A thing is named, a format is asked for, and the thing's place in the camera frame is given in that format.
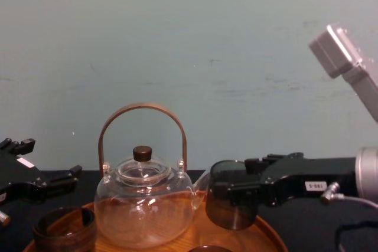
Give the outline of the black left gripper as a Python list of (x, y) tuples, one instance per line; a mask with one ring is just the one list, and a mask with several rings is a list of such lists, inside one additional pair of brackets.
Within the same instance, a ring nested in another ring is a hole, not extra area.
[(18, 199), (41, 202), (76, 189), (83, 169), (80, 165), (46, 173), (15, 156), (31, 153), (34, 146), (33, 138), (20, 142), (10, 138), (1, 141), (1, 205)]

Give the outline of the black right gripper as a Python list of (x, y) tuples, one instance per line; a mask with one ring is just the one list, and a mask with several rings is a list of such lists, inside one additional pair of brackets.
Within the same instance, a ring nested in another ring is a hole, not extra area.
[(248, 174), (261, 174), (260, 183), (221, 182), (212, 187), (216, 200), (229, 206), (264, 204), (277, 207), (295, 198), (320, 198), (333, 183), (338, 193), (357, 197), (355, 158), (303, 158), (303, 152), (268, 154), (245, 159)]

